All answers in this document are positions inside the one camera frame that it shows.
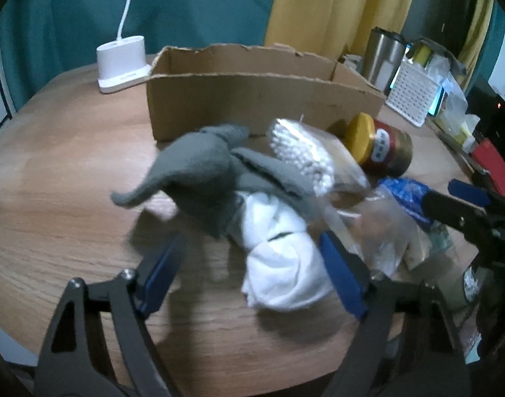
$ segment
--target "open cardboard box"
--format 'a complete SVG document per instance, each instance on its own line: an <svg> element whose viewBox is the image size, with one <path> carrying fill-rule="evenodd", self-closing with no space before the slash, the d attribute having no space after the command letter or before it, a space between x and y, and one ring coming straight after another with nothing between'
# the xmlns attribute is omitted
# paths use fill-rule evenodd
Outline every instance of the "open cardboard box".
<svg viewBox="0 0 505 397"><path fill-rule="evenodd" d="M307 124L326 130L362 111L376 117L385 102L350 68L287 47L164 47L146 87L157 141L222 123L263 135L275 118L302 115Z"/></svg>

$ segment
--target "blue packaging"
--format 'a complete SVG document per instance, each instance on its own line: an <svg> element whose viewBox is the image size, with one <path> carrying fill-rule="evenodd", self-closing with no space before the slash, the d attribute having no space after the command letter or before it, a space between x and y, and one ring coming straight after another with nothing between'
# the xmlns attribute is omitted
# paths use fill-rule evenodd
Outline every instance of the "blue packaging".
<svg viewBox="0 0 505 397"><path fill-rule="evenodd" d="M384 178L379 186L386 187L400 206L424 229L430 229L434 223L424 215L421 209L421 199L431 191L427 185L409 178Z"/></svg>

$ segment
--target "teal curtain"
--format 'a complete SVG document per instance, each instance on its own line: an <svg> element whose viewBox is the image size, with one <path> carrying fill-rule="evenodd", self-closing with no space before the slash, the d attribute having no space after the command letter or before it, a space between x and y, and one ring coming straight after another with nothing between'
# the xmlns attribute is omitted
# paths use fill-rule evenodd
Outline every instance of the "teal curtain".
<svg viewBox="0 0 505 397"><path fill-rule="evenodd" d="M0 13L2 65L16 109L59 73L96 61L113 41L125 0L8 0ZM165 45L261 45L273 0L131 0L123 36Z"/></svg>
<svg viewBox="0 0 505 397"><path fill-rule="evenodd" d="M501 52L502 41L505 38L505 12L502 10L500 4L496 1L493 2L491 11L490 25L487 29L486 38L482 45L479 59L473 74L471 75L470 83L466 89L466 95L470 92L479 76L490 79L490 76Z"/></svg>

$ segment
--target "white cloth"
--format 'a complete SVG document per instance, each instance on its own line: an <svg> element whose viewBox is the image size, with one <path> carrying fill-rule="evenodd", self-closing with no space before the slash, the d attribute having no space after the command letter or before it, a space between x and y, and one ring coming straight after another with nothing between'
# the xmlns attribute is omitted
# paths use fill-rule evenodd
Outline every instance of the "white cloth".
<svg viewBox="0 0 505 397"><path fill-rule="evenodd" d="M307 307L333 289L306 222L278 197L240 193L230 236L247 253L241 291L249 307L284 312Z"/></svg>

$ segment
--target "white cable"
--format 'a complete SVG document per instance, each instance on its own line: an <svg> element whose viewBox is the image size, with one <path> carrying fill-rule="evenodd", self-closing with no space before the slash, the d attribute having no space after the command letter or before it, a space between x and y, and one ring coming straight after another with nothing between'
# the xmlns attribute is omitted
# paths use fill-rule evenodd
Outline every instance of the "white cable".
<svg viewBox="0 0 505 397"><path fill-rule="evenodd" d="M124 28L125 18L127 17L127 12L129 11L129 5L131 4L131 0L125 1L124 13L122 15L122 20L120 21L120 25L118 26L118 34L116 35L116 40L122 40L122 30Z"/></svg>

